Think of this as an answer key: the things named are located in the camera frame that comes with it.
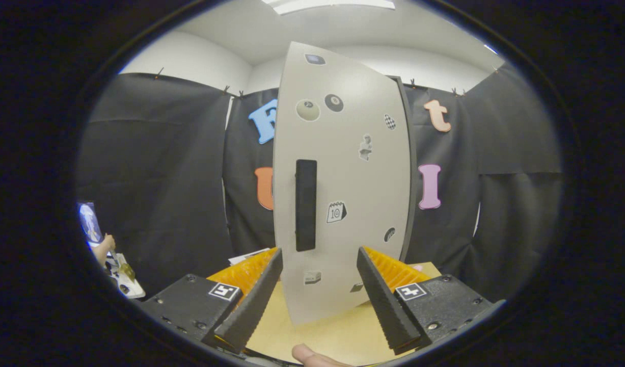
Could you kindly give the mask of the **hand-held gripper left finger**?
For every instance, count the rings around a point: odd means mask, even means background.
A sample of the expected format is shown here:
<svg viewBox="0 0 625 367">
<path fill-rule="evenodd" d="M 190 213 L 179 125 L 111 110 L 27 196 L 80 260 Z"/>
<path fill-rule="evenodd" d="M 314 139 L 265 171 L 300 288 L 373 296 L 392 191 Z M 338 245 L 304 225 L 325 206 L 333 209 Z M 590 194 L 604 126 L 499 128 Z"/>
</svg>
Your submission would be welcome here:
<svg viewBox="0 0 625 367">
<path fill-rule="evenodd" d="M 208 277 L 186 274 L 139 307 L 191 342 L 242 353 L 282 269 L 281 249 L 268 249 Z"/>
</svg>

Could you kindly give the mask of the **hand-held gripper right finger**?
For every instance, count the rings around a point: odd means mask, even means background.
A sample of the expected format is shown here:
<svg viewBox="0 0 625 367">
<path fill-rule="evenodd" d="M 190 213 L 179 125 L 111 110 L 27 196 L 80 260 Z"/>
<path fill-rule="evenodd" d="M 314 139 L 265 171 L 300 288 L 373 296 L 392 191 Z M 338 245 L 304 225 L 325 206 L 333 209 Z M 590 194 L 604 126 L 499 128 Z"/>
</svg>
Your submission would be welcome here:
<svg viewBox="0 0 625 367">
<path fill-rule="evenodd" d="M 357 270 L 395 355 L 443 344 L 505 304 L 489 301 L 457 277 L 429 277 L 371 248 L 359 249 Z"/>
</svg>

